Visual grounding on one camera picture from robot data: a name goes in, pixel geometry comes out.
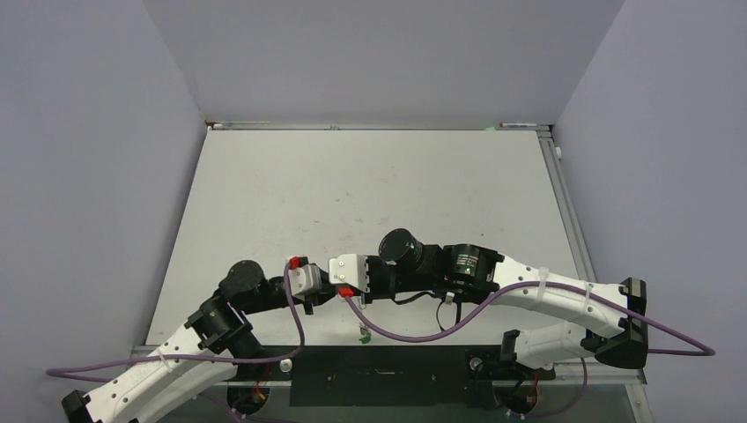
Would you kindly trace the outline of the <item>large silver keyring plate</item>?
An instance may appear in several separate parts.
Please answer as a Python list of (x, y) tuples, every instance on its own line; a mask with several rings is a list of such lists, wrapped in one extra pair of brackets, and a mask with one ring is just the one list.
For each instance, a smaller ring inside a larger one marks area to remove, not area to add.
[[(357, 308), (361, 313), (366, 310), (366, 303), (362, 297), (357, 298)], [(359, 339), (367, 334), (372, 336), (370, 328), (363, 321), (359, 321)]]

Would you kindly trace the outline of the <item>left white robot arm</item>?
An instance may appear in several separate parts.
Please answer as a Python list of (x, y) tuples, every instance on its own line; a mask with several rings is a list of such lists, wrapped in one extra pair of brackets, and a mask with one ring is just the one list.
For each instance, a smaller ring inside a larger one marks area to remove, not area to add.
[(306, 340), (290, 352), (270, 356), (253, 333), (248, 315), (289, 308), (301, 330), (302, 305), (331, 299), (329, 274), (305, 257), (293, 257), (279, 278), (268, 279), (255, 261), (234, 264), (218, 289), (186, 322), (149, 355), (122, 361), (123, 373), (87, 392), (74, 390), (62, 400), (69, 422), (154, 422), (215, 382), (255, 377), (277, 363), (288, 369)]

